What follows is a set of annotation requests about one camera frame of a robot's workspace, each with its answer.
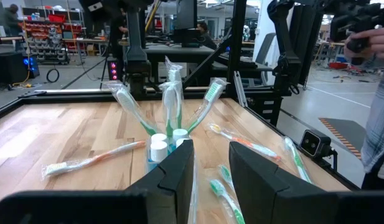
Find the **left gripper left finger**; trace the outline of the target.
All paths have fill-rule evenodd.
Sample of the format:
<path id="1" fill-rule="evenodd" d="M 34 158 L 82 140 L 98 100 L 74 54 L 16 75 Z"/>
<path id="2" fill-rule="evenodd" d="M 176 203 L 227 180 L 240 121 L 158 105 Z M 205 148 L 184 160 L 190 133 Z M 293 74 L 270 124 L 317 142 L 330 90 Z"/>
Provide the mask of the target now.
<path id="1" fill-rule="evenodd" d="M 127 223 L 187 223 L 194 178 L 194 143 L 185 140 L 126 189 Z"/>

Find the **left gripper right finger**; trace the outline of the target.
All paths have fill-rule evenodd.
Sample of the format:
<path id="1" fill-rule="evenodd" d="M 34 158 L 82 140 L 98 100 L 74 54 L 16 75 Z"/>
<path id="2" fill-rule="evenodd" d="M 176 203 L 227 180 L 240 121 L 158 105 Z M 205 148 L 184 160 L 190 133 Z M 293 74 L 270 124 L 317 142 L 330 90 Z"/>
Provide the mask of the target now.
<path id="1" fill-rule="evenodd" d="M 337 223 L 337 197 L 238 142 L 229 144 L 236 197 L 246 223 Z"/>

